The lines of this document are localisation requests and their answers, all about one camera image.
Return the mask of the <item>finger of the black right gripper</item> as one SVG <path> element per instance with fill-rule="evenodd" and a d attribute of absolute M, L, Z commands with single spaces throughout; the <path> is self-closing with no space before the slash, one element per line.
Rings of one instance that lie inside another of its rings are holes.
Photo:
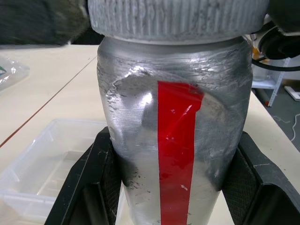
<path fill-rule="evenodd" d="M 65 45 L 89 25 L 87 0 L 0 0 L 0 45 Z"/>
<path fill-rule="evenodd" d="M 285 35 L 300 35 L 300 0 L 270 0 L 268 14 Z"/>

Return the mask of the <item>silver jar with red tape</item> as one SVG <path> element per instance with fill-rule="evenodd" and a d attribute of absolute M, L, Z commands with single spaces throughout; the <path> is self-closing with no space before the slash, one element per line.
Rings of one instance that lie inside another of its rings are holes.
<path fill-rule="evenodd" d="M 97 78 L 134 225 L 207 225 L 248 112 L 248 42 L 105 37 Z"/>

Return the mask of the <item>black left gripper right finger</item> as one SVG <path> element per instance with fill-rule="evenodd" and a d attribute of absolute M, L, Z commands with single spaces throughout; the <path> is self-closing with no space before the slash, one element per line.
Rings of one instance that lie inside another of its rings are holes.
<path fill-rule="evenodd" d="M 246 132 L 222 192 L 234 225 L 300 225 L 300 194 Z"/>

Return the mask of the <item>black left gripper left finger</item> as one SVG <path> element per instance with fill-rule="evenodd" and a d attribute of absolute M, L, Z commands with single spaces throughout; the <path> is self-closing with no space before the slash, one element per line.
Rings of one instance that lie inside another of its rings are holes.
<path fill-rule="evenodd" d="M 72 166 L 45 225 L 115 225 L 121 189 L 108 127 Z"/>

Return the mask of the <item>white metal shelf frame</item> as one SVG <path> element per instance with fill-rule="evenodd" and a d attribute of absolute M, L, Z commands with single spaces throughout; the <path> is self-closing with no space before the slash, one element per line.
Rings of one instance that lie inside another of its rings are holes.
<path fill-rule="evenodd" d="M 253 82 L 252 88 L 258 89 L 258 93 L 263 95 L 264 105 L 271 107 L 281 86 L 285 72 L 267 70 L 256 65 L 252 65 Z"/>

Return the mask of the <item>clear plastic bag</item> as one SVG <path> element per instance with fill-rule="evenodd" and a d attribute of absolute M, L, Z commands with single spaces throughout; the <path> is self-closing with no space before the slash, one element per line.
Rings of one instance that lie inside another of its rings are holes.
<path fill-rule="evenodd" d="M 0 56 L 0 91 L 7 89 L 30 73 L 30 68 L 16 60 Z"/>

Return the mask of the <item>clear plastic box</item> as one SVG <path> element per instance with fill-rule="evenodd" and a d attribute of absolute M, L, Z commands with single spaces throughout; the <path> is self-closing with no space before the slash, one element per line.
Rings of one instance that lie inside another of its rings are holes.
<path fill-rule="evenodd" d="M 105 122 L 55 120 L 0 174 L 0 225 L 45 225 L 68 173 Z M 115 225 L 124 206 L 122 186 Z"/>

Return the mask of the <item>grey ribbed jar lid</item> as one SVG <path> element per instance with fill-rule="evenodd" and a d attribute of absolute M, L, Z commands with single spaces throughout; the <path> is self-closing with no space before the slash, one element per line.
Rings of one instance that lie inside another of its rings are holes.
<path fill-rule="evenodd" d="M 225 41 L 258 31 L 270 0 L 88 0 L 92 28 L 154 45 Z"/>

